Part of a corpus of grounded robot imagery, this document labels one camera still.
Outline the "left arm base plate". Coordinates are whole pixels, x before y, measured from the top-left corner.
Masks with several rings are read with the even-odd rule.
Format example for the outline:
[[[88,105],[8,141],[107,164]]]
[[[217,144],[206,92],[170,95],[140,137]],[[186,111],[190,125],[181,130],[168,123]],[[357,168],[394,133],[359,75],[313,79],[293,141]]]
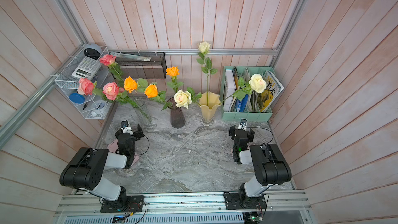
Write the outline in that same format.
[[[103,200],[101,213],[140,213],[144,207],[144,196],[126,196],[116,201]]]

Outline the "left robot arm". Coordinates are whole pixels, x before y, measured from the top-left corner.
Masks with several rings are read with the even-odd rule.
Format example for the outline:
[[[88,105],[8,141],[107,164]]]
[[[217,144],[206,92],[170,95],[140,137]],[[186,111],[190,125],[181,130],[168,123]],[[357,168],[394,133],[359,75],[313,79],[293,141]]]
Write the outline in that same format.
[[[142,127],[131,129],[128,121],[121,122],[115,133],[116,150],[81,148],[60,175],[60,185],[85,190],[105,203],[127,204],[126,189],[104,178],[105,169],[129,169],[137,162],[136,141],[145,135]]]

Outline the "cream rose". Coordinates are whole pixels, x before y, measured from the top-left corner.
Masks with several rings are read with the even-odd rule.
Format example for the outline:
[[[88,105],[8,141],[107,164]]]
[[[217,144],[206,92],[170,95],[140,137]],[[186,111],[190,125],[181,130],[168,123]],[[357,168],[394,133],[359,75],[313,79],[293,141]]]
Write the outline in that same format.
[[[221,103],[223,104],[231,97],[237,98],[241,101],[246,95],[252,94],[253,91],[256,93],[262,93],[266,86],[266,81],[260,74],[252,75],[248,82],[246,82],[243,77],[240,77],[238,79],[238,89],[234,93],[228,95]]]
[[[191,87],[188,87],[186,91],[179,90],[174,94],[174,101],[178,108],[186,108],[194,103],[200,106],[200,99],[202,97],[202,93],[196,93],[195,90]]]
[[[218,69],[213,68],[213,64],[212,64],[212,60],[209,58],[208,54],[210,52],[210,47],[211,44],[207,41],[203,41],[200,42],[198,44],[198,53],[197,55],[199,56],[197,58],[197,63],[201,65],[201,71],[202,73],[205,75],[205,79],[206,79],[206,92],[210,92],[209,91],[209,78],[210,75],[214,75],[217,73]]]

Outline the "orange rose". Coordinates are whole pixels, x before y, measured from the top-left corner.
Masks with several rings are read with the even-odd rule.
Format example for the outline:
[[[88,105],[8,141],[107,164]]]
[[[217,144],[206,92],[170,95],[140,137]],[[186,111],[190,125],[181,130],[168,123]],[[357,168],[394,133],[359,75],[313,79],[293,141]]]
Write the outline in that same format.
[[[133,91],[143,92],[150,85],[150,83],[146,79],[139,78],[137,81],[132,79],[130,76],[124,80],[124,90],[128,93],[132,93]]]
[[[165,110],[166,108],[171,109],[173,107],[173,104],[166,100],[166,92],[159,91],[155,84],[150,84],[145,89],[144,94],[147,96],[148,99],[155,101],[159,104],[162,104],[163,105],[162,110]]]
[[[166,74],[171,78],[170,81],[166,82],[167,85],[173,89],[174,93],[177,93],[183,86],[183,82],[178,79],[179,68],[175,66],[169,67],[166,69]]]

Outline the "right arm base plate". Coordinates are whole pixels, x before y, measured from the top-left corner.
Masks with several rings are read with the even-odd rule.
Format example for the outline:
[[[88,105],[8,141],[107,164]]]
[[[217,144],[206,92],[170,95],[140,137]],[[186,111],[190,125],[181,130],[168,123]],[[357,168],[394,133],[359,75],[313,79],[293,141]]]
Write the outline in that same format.
[[[244,194],[224,192],[223,197],[227,210],[259,209],[265,210],[267,201],[263,197],[249,198]]]

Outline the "pink rose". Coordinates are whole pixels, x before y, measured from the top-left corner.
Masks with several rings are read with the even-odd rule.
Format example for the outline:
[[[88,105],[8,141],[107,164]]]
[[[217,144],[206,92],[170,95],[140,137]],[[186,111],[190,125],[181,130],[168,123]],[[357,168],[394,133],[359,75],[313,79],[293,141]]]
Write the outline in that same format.
[[[103,96],[106,100],[117,101],[122,105],[129,104],[132,107],[136,107],[136,100],[130,97],[129,93],[123,87],[119,87],[115,82],[107,83],[103,87]]]
[[[86,95],[86,96],[92,95],[94,93],[95,95],[100,96],[102,98],[102,100],[104,100],[106,102],[112,102],[112,101],[105,99],[105,97],[103,96],[103,89],[97,88],[96,83],[93,83],[92,81],[90,81],[88,79],[80,79],[79,80],[79,86],[78,86],[77,92],[81,95]]]
[[[125,79],[122,78],[123,72],[120,65],[116,62],[116,57],[112,55],[104,55],[99,58],[99,61],[101,64],[108,67],[110,73],[115,79],[115,83],[117,83],[119,87],[122,87]]]

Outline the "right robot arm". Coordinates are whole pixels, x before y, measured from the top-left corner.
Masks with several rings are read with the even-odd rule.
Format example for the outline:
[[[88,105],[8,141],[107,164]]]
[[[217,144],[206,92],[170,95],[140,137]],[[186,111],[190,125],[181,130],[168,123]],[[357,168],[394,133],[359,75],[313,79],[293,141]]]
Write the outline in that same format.
[[[291,180],[291,169],[277,144],[249,145],[254,141],[255,131],[246,126],[246,120],[242,120],[238,127],[231,126],[229,136],[234,141],[233,160],[237,164],[251,164],[254,168],[255,175],[239,190],[243,201],[258,198],[270,187]]]

